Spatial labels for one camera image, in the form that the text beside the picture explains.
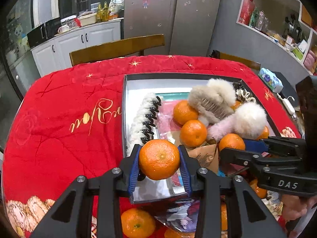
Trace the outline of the person's right hand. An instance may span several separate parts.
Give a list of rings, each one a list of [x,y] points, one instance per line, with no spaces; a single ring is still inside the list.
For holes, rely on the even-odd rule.
[[[293,195],[282,195],[282,216],[291,221],[301,218],[316,204],[316,196],[311,198],[300,198]]]

